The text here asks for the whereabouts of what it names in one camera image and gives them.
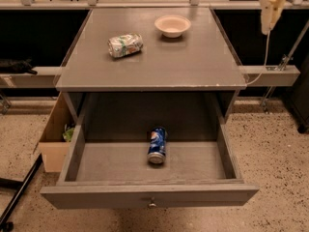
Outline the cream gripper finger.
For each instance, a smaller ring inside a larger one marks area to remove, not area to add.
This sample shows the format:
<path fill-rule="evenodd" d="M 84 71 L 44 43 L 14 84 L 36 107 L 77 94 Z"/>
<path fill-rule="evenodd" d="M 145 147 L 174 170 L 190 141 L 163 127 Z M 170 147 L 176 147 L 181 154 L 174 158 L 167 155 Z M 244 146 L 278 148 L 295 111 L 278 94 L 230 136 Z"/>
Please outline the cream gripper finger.
<path fill-rule="evenodd" d="M 282 14 L 286 0 L 269 0 L 269 2 L 271 5 L 271 20 L 269 28 L 273 29 Z"/>
<path fill-rule="evenodd" d="M 259 0 L 261 6 L 261 31 L 267 35 L 271 30 L 273 5 L 276 0 Z"/>

